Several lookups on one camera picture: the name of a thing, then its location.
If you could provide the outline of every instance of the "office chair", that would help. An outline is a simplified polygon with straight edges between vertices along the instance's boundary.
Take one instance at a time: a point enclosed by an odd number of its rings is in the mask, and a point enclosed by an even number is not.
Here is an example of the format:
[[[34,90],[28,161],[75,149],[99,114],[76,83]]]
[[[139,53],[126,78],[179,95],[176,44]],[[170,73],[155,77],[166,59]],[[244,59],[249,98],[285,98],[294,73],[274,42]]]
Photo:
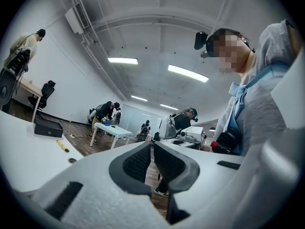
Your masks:
[[[48,83],[46,83],[45,85],[43,85],[43,88],[41,90],[42,92],[42,97],[40,99],[40,102],[38,104],[38,109],[41,110],[43,108],[45,108],[47,106],[47,100],[48,98],[51,96],[51,94],[54,92],[54,86],[55,86],[55,82],[53,81],[48,81]],[[36,106],[37,103],[37,98],[34,97],[34,95],[32,97],[28,97],[29,102],[33,105]]]

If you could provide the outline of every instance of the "gray t-shirt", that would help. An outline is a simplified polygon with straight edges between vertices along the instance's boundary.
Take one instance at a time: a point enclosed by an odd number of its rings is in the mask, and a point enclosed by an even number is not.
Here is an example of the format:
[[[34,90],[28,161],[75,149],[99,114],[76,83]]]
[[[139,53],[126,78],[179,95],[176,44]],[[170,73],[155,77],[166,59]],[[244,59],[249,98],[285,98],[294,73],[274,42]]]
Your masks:
[[[287,21],[269,25],[259,38],[254,67],[246,76],[243,84],[251,81],[262,69],[269,65],[284,62],[289,66],[295,57],[290,45]],[[270,93],[282,77],[259,80],[250,87],[244,98],[244,108],[237,117],[238,127],[243,135],[242,156],[249,148],[264,143],[268,138],[285,129],[283,117]],[[231,97],[224,114],[219,118],[214,141],[217,140],[228,120],[235,97]]]

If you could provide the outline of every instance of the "yellow box cutter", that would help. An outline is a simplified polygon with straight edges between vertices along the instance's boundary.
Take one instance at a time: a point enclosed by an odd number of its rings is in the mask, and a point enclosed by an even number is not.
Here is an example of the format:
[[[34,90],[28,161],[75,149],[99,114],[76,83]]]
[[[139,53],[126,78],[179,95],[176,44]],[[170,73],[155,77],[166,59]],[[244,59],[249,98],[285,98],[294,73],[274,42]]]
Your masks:
[[[65,151],[65,152],[69,152],[69,149],[67,149],[62,143],[61,143],[61,141],[59,141],[59,140],[57,140],[57,143],[58,143],[58,145],[59,146],[61,146],[61,148]]]

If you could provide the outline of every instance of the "blue object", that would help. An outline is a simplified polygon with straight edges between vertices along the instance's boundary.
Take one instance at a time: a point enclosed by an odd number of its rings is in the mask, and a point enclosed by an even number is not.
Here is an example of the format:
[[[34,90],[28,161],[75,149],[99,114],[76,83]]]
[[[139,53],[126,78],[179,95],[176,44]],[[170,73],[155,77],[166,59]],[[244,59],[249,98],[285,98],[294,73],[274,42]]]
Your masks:
[[[236,97],[236,100],[233,103],[229,118],[224,126],[224,131],[226,131],[228,127],[230,127],[241,134],[236,119],[244,108],[243,99],[247,94],[248,88],[253,86],[259,80],[266,81],[276,76],[282,76],[288,71],[289,68],[290,67],[285,63],[273,64],[261,70],[260,73],[258,73],[247,85],[240,85],[233,82],[230,87],[229,94],[231,96]],[[241,154],[242,149],[242,144],[239,144],[234,149],[234,153]]]

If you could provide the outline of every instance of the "light blue lanyard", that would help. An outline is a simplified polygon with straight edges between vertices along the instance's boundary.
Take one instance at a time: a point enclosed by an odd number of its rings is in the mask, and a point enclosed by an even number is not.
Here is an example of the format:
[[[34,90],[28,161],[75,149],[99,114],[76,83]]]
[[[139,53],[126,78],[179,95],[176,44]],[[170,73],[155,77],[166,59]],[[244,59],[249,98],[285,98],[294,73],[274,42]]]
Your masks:
[[[230,87],[229,94],[236,97],[236,99],[233,102],[229,118],[224,126],[224,131],[226,131],[228,128],[232,128],[241,134],[236,119],[244,108],[244,97],[247,94],[248,88],[256,84],[259,80],[266,81],[277,76],[284,76],[288,69],[289,66],[285,63],[273,64],[261,70],[247,85],[240,85],[233,82]],[[241,142],[232,151],[234,153],[241,154],[242,149],[243,143]]]

